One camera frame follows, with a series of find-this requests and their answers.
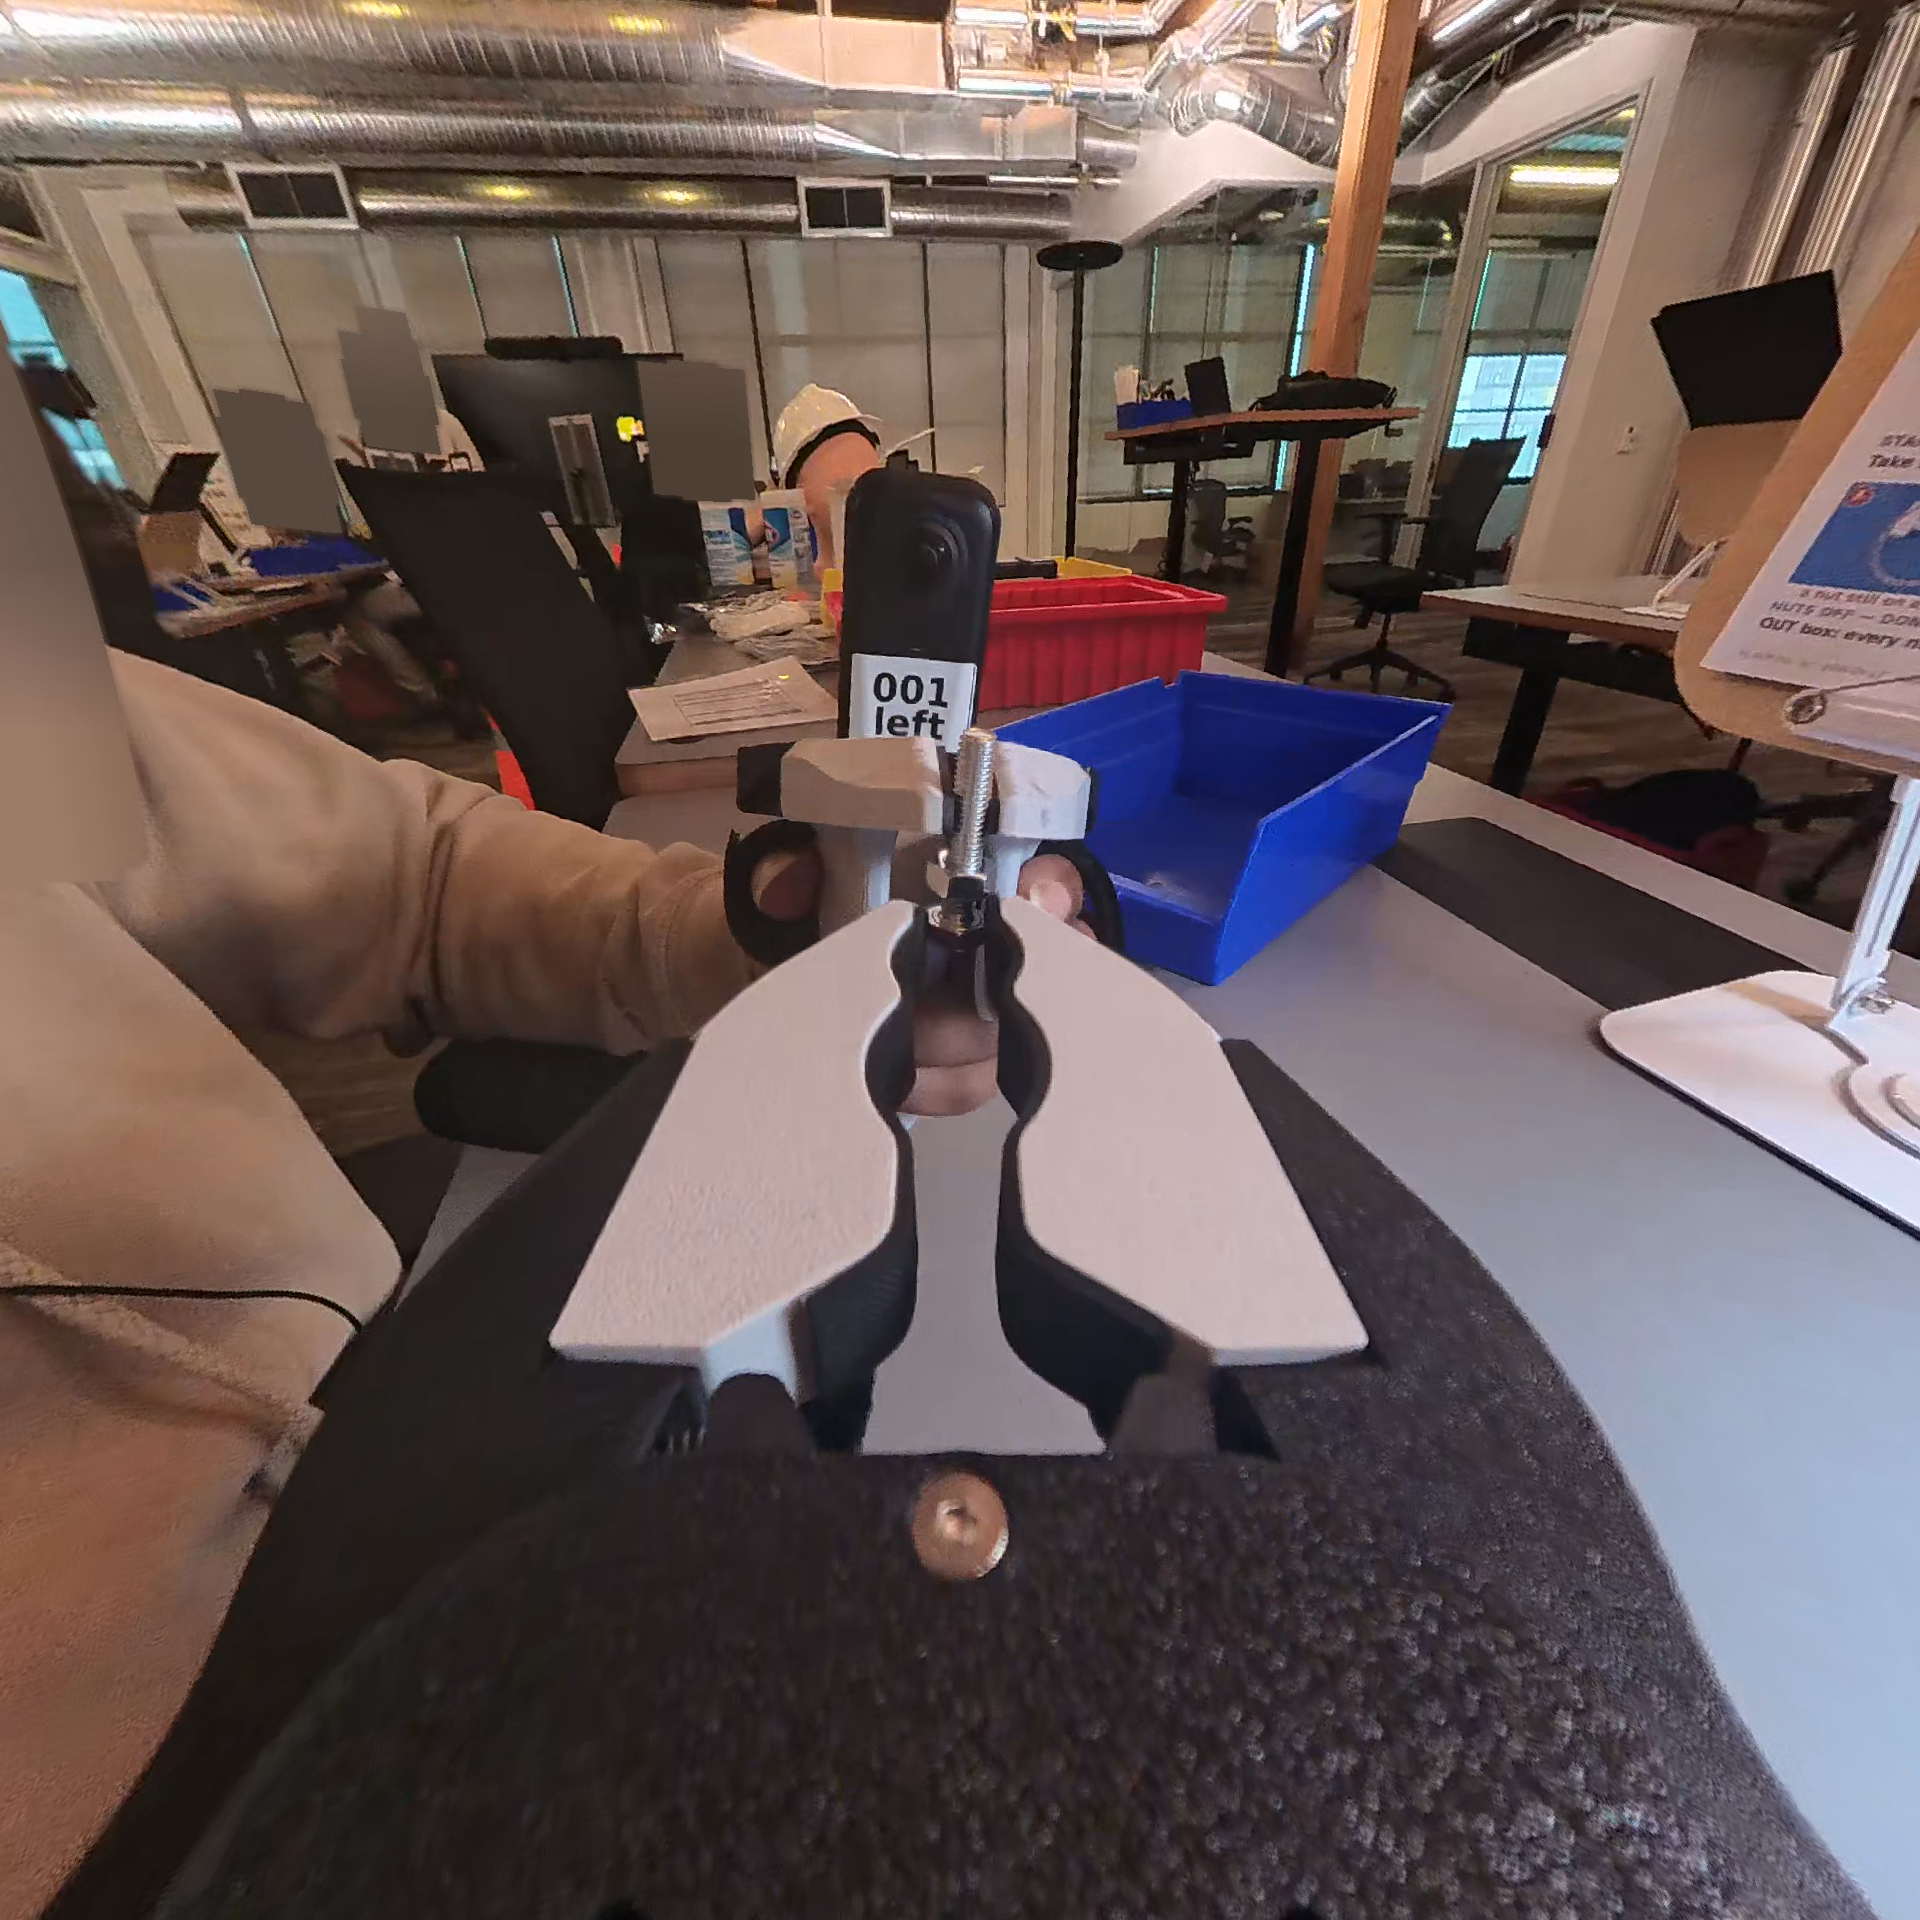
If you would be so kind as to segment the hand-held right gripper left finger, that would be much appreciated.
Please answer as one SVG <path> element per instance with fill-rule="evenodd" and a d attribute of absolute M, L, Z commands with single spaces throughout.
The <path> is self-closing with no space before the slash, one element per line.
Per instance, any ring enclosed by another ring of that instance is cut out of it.
<path fill-rule="evenodd" d="M 774 967 L 691 1045 L 551 1327 L 567 1359 L 681 1364 L 843 1397 L 903 1344 L 918 1238 L 908 985 L 886 902 Z"/>

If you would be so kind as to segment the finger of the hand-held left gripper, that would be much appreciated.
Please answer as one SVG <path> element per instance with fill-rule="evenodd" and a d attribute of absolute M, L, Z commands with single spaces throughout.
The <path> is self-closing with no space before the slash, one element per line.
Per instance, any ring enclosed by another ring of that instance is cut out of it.
<path fill-rule="evenodd" d="M 1097 781 L 1076 759 L 1020 740 L 997 740 L 991 753 L 991 839 L 1063 840 L 1085 837 Z"/>
<path fill-rule="evenodd" d="M 943 750 L 923 735 L 810 739 L 782 756 L 782 819 L 817 835 L 821 926 L 846 926 L 893 895 L 900 846 L 948 832 Z"/>

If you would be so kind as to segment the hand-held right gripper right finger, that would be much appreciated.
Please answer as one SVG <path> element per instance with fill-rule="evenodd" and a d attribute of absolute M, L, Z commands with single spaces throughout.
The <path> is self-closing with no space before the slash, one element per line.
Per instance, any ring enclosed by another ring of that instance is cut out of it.
<path fill-rule="evenodd" d="M 999 911 L 994 1275 L 1020 1361 L 1092 1419 L 1139 1381 L 1345 1359 L 1367 1327 L 1226 1041 L 1126 957 Z"/>

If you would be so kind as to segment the silver threaded bolt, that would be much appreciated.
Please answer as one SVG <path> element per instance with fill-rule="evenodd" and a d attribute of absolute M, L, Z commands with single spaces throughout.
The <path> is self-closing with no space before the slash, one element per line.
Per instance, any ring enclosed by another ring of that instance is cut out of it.
<path fill-rule="evenodd" d="M 987 895 L 987 822 L 994 800 L 994 733 L 972 727 L 950 765 L 954 821 L 943 852 L 943 907 L 963 921 Z"/>

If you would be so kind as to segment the small hex nut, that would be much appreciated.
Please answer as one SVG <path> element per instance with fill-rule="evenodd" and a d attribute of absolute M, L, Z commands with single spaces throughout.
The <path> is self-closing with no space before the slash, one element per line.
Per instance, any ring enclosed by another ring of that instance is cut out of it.
<path fill-rule="evenodd" d="M 923 983 L 967 985 L 1003 959 L 1002 899 L 982 876 L 948 873 L 923 907 Z"/>

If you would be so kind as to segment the blue plastic bin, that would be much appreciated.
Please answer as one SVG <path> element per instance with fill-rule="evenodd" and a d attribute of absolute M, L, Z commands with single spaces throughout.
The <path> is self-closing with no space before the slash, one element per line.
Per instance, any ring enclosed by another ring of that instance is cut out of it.
<path fill-rule="evenodd" d="M 1124 951 L 1215 985 L 1391 847 L 1444 703 L 1185 672 L 1002 729 L 1095 777 Z"/>

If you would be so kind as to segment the white tablet stand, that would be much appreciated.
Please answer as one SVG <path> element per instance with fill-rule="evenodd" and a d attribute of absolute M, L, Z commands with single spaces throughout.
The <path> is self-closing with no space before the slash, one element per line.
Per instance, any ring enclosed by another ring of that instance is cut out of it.
<path fill-rule="evenodd" d="M 1801 689 L 1793 743 L 1891 759 L 1891 814 L 1836 975 L 1766 971 L 1627 1006 L 1599 1041 L 1739 1134 L 1917 1232 L 1917 1011 L 1891 985 L 1917 870 L 1915 678 Z"/>

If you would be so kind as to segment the person's left forearm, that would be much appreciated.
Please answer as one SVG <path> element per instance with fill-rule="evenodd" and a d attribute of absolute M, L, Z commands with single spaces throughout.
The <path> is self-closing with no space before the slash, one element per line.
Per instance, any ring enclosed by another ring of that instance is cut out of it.
<path fill-rule="evenodd" d="M 761 973 L 718 854 L 647 847 L 109 653 L 148 847 L 106 911 L 230 1025 L 628 1054 Z"/>

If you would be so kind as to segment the person's left hand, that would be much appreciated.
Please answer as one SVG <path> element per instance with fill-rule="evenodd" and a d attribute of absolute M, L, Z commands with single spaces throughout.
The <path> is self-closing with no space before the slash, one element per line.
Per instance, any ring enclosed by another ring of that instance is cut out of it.
<path fill-rule="evenodd" d="M 759 854 L 751 868 L 757 907 L 779 924 L 802 921 L 819 907 L 825 867 L 817 847 Z M 1020 899 L 1095 937 L 1085 884 L 1061 854 L 1033 854 L 1020 873 Z M 999 1023 L 979 1013 L 973 991 L 957 979 L 931 981 L 915 1008 L 917 1078 L 903 1113 L 954 1118 L 982 1109 L 999 1091 Z"/>

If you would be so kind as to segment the white paper sheets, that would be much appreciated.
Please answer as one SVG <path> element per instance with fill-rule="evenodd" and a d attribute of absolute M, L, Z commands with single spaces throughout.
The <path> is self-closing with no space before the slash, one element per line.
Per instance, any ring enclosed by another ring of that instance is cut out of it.
<path fill-rule="evenodd" d="M 635 724 L 654 743 L 766 729 L 836 727 L 836 699 L 804 663 L 782 655 L 742 667 L 630 687 Z"/>

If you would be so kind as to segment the red plastic bin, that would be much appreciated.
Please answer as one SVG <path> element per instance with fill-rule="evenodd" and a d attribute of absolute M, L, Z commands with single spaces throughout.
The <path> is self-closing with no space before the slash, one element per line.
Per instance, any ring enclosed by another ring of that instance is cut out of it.
<path fill-rule="evenodd" d="M 1131 571 L 1014 579 L 991 590 L 975 711 L 1051 709 L 1198 670 L 1221 591 Z"/>

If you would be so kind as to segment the black floor lamp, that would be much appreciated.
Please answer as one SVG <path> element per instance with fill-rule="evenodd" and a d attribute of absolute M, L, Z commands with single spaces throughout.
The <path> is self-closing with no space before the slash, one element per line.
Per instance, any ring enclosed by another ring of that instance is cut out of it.
<path fill-rule="evenodd" d="M 1076 497 L 1082 468 L 1083 429 L 1083 382 L 1085 382 L 1085 307 L 1089 278 L 1119 263 L 1123 246 L 1107 237 L 1066 237 L 1039 251 L 1045 272 L 1066 278 L 1069 301 L 1067 326 L 1067 419 L 1063 451 L 1063 559 L 1076 549 Z"/>

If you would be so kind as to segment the wooden standing desk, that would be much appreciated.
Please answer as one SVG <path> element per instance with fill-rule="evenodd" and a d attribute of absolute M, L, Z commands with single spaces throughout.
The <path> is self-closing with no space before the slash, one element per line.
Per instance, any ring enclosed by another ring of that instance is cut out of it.
<path fill-rule="evenodd" d="M 1185 568 L 1189 491 L 1196 468 L 1230 452 L 1230 441 L 1295 446 L 1286 520 L 1281 545 L 1281 574 L 1263 644 L 1263 672 L 1290 678 L 1313 635 L 1326 565 L 1337 479 L 1337 457 L 1329 443 L 1348 441 L 1385 424 L 1419 420 L 1422 407 L 1347 409 L 1250 409 L 1226 415 L 1189 415 L 1164 423 L 1124 424 L 1107 441 L 1126 448 L 1130 464 L 1171 468 L 1167 520 L 1161 550 L 1161 579 L 1178 582 Z"/>

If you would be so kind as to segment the black computer monitor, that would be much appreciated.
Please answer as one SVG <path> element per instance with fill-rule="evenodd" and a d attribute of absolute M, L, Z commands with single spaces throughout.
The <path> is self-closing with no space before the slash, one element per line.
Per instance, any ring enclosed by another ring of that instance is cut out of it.
<path fill-rule="evenodd" d="M 1651 319 L 1687 428 L 1798 420 L 1839 360 L 1830 270 L 1669 303 Z"/>
<path fill-rule="evenodd" d="M 617 527 L 654 493 L 639 359 L 617 343 L 559 353 L 437 352 L 439 396 L 483 465 L 563 525 Z"/>

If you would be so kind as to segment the person's beige hoodie torso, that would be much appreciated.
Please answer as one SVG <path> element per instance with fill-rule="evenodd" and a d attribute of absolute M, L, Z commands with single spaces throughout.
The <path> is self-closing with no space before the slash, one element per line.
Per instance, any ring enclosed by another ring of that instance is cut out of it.
<path fill-rule="evenodd" d="M 314 1399 L 401 1253 L 250 1047 L 297 1035 L 220 1019 L 106 911 L 148 847 L 109 653 L 158 663 L 125 647 L 151 582 L 60 436 L 30 455 L 7 429 L 5 484 L 5 764 L 33 800 L 7 808 L 5 1244 L 74 1285 L 234 1294 L 137 1310 Z M 38 1916 L 202 1676 L 270 1516 L 270 1435 L 9 1297 L 2 1374 L 5 1916 Z"/>

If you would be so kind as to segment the white instruction sheet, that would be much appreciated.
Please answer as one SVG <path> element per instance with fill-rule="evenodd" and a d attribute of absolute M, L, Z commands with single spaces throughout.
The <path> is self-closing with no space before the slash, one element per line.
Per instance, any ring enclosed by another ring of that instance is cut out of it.
<path fill-rule="evenodd" d="M 1874 428 L 1821 472 L 1730 627 L 1730 670 L 1850 687 L 1915 670 L 1917 436 Z"/>

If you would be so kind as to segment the beige hoodie drawstring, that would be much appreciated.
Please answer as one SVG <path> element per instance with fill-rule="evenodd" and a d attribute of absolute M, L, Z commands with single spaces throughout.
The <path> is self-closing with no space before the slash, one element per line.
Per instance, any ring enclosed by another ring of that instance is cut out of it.
<path fill-rule="evenodd" d="M 238 1297 L 193 1287 L 95 1287 L 62 1280 L 52 1267 L 33 1260 L 12 1244 L 2 1245 L 5 1297 L 34 1308 L 62 1327 L 107 1341 L 124 1353 L 246 1401 L 262 1422 L 270 1445 L 246 1479 L 261 1502 L 274 1502 L 292 1477 L 305 1449 L 323 1427 L 321 1407 L 252 1361 L 167 1327 L 137 1310 L 139 1303 L 229 1303 Z"/>

